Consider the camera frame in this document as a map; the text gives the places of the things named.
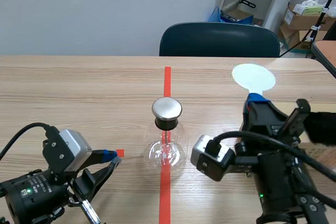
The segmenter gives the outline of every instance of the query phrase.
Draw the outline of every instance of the white wall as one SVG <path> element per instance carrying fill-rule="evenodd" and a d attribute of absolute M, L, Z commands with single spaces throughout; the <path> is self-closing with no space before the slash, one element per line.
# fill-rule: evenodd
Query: white wall
<path fill-rule="evenodd" d="M 171 25 L 219 0 L 0 0 L 0 55 L 158 55 Z"/>

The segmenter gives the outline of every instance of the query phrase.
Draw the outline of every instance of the metal bracket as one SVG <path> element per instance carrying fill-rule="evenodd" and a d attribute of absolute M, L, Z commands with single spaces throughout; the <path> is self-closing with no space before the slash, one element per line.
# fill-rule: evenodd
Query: metal bracket
<path fill-rule="evenodd" d="M 319 31 L 321 29 L 321 26 L 312 26 L 312 27 L 310 27 L 310 29 L 315 30 L 315 31 Z"/>

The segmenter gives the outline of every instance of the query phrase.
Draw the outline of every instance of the black strap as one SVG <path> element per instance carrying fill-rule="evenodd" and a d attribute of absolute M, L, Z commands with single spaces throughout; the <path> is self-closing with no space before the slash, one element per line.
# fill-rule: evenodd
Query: black strap
<path fill-rule="evenodd" d="M 295 217 L 289 215 L 289 214 L 269 214 L 269 215 L 262 215 L 257 220 L 257 224 L 265 224 L 269 222 L 285 222 L 289 224 L 297 224 L 298 221 Z"/>

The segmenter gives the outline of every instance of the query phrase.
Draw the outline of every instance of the small red tape mark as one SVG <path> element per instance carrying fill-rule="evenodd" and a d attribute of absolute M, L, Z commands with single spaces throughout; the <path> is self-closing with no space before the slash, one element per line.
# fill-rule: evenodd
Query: small red tape mark
<path fill-rule="evenodd" d="M 116 153 L 118 157 L 125 157 L 125 150 L 124 149 L 118 149 L 116 150 Z"/>
<path fill-rule="evenodd" d="M 164 89 L 163 95 L 165 97 L 171 96 L 171 67 L 164 68 Z M 162 132 L 161 144 L 163 154 L 169 152 L 169 146 L 166 143 L 170 143 L 171 135 L 170 131 Z M 170 224 L 171 223 L 171 173 L 169 160 L 163 156 L 161 163 L 161 174 L 160 174 L 160 205 L 159 205 L 159 224 Z"/>

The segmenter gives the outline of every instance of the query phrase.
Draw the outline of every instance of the wooden table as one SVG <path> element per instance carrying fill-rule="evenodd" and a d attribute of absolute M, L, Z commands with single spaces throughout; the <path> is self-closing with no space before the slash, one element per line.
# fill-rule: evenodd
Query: wooden table
<path fill-rule="evenodd" d="M 336 41 L 319 40 L 313 43 L 312 52 L 336 78 Z"/>
<path fill-rule="evenodd" d="M 231 77 L 234 65 L 256 62 L 277 79 L 265 96 L 286 113 L 306 98 L 312 110 L 336 112 L 336 81 L 310 59 L 176 57 L 0 57 L 0 146 L 23 126 L 41 121 L 80 131 L 93 149 L 124 148 L 125 158 L 92 204 L 107 223 L 158 223 L 160 176 L 146 169 L 143 134 L 153 122 L 151 105 L 163 94 L 164 67 L 172 67 L 172 96 L 183 105 L 180 122 L 190 151 L 201 134 L 237 130 L 248 91 Z M 46 168 L 42 130 L 27 132 L 0 163 L 0 181 Z M 336 187 L 317 173 L 318 188 Z M 1 215 L 9 217 L 5 199 Z M 172 223 L 255 223 L 261 214 L 253 179 L 228 174 L 220 183 L 185 165 L 171 184 Z M 329 210 L 330 223 L 336 222 Z M 66 209 L 56 223 L 87 223 L 80 209 Z"/>

